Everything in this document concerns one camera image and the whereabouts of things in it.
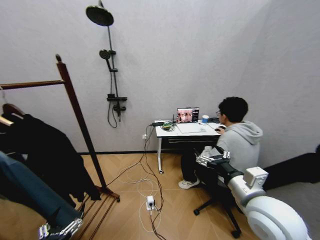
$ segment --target clothes rack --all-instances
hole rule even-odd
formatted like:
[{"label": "clothes rack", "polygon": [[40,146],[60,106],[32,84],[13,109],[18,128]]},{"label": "clothes rack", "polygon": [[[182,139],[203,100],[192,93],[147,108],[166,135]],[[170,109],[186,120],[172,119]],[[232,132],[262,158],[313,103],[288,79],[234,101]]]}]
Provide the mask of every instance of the clothes rack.
[{"label": "clothes rack", "polygon": [[[102,223],[102,221],[106,217],[107,213],[109,212],[111,206],[115,202],[115,200],[117,202],[120,202],[120,196],[118,194],[114,193],[113,191],[111,191],[107,187],[106,180],[105,180],[104,175],[102,173],[102,170],[101,170],[101,167],[100,167],[97,155],[96,155],[96,151],[95,151],[94,145],[93,145],[91,137],[89,135],[89,131],[88,131],[84,116],[82,114],[82,111],[81,111],[81,108],[80,108],[76,93],[75,93],[75,89],[73,87],[72,81],[71,81],[69,73],[68,73],[67,66],[66,66],[65,63],[62,62],[62,59],[58,54],[56,54],[55,57],[56,57],[56,60],[57,60],[57,64],[56,65],[57,65],[57,68],[59,70],[60,76],[62,78],[61,80],[38,81],[38,82],[21,82],[21,83],[9,83],[9,84],[0,83],[0,86],[2,87],[3,90],[9,90],[9,89],[22,89],[22,88],[33,88],[33,87],[41,87],[41,86],[50,86],[50,85],[61,85],[61,84],[64,85],[66,93],[67,93],[67,95],[69,97],[70,103],[72,105],[74,114],[75,114],[76,119],[77,119],[77,121],[79,123],[83,138],[84,138],[85,143],[86,143],[86,146],[87,146],[87,148],[89,150],[91,159],[93,161],[94,168],[95,168],[95,170],[97,172],[97,175],[98,175],[100,183],[101,183],[101,187],[99,187],[99,186],[96,186],[96,187],[98,188],[98,190],[101,193],[107,194],[106,199],[108,198],[108,195],[110,195],[110,196],[112,196],[114,198],[113,201],[111,201],[110,206],[105,211],[105,213],[104,213],[101,221],[97,225],[95,231],[91,235],[90,239],[92,239],[94,237],[94,235],[96,234],[100,224]],[[89,227],[90,223],[92,222],[94,217],[97,215],[98,211],[100,210],[102,205],[105,203],[106,199],[104,201],[102,201],[102,204],[100,205],[98,210],[95,212],[95,214],[93,215],[93,217],[91,218],[89,223],[85,226],[84,230],[80,234],[80,237],[84,234],[85,230]]]}]

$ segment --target wooden hanger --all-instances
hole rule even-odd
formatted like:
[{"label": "wooden hanger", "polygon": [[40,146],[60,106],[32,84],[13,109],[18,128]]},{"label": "wooden hanger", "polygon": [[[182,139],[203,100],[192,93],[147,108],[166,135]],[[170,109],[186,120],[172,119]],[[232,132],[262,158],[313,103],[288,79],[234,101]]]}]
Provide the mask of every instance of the wooden hanger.
[{"label": "wooden hanger", "polygon": [[7,126],[11,126],[11,124],[13,124],[12,121],[9,121],[8,119],[4,118],[3,116],[0,116],[0,123],[7,125]]},{"label": "wooden hanger", "polygon": [[4,114],[8,114],[8,115],[16,114],[22,118],[25,115],[25,113],[20,108],[10,103],[3,104],[2,109]]}]

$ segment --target herringbone floor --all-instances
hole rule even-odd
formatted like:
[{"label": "herringbone floor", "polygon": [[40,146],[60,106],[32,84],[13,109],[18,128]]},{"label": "herringbone floor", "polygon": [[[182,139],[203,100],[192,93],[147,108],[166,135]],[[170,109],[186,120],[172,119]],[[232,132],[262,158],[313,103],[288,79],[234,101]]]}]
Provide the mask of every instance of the herringbone floor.
[{"label": "herringbone floor", "polygon": [[[141,154],[109,154],[99,155],[99,163],[102,168],[106,182],[109,183],[118,176],[119,171],[139,161]],[[100,185],[95,168],[90,156],[83,156],[85,167],[96,185]],[[191,188],[183,190],[178,187],[178,182],[182,179],[180,169],[180,156],[178,154],[162,154],[162,168],[164,174],[158,173],[157,154],[147,155],[148,163],[155,172],[163,188],[164,205],[161,213],[161,221],[157,231],[167,240],[232,240],[231,231],[233,226],[227,218],[219,204],[208,206],[195,216],[193,210],[207,201],[210,197],[202,188]],[[135,184],[125,184],[122,182],[132,182],[146,177],[141,165],[137,165],[124,173],[119,179],[109,185],[109,188],[120,194],[121,201],[114,203],[110,212],[102,222],[94,240],[155,240],[157,237],[152,232],[150,214],[143,205],[145,197],[155,195],[156,205],[160,205],[160,194],[158,186],[150,181]],[[108,198],[103,208],[107,207],[111,201]],[[84,218],[85,223],[91,218],[95,209],[100,204],[93,205],[88,215]],[[239,239],[257,239],[250,230],[246,217],[236,209],[232,210],[237,219],[242,235]],[[0,201],[0,239],[1,240],[31,240],[37,239],[37,227],[45,221],[33,210],[16,203]],[[89,239],[89,236],[96,228],[102,213],[96,216],[90,227],[81,239]]]}]

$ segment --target black jacket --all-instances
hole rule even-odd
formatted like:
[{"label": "black jacket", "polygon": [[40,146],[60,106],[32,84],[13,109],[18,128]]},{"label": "black jacket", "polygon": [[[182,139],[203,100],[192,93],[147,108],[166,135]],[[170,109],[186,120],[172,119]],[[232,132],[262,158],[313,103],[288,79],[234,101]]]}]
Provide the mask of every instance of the black jacket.
[{"label": "black jacket", "polygon": [[63,132],[29,114],[23,119],[4,117],[14,123],[0,135],[2,151],[28,154],[26,166],[72,206],[75,203],[69,194],[79,202],[84,200],[84,192],[92,200],[100,200],[84,160]]}]

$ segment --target white sneaker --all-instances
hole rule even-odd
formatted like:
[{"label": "white sneaker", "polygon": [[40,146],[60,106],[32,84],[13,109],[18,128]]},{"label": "white sneaker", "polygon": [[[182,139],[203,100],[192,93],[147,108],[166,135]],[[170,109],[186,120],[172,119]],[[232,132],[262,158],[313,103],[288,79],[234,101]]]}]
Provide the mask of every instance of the white sneaker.
[{"label": "white sneaker", "polygon": [[199,178],[196,179],[195,182],[192,182],[192,181],[186,181],[186,180],[182,180],[178,183],[178,186],[181,188],[181,189],[189,189],[189,188],[192,188],[196,185],[198,185],[200,183],[200,180]]}]

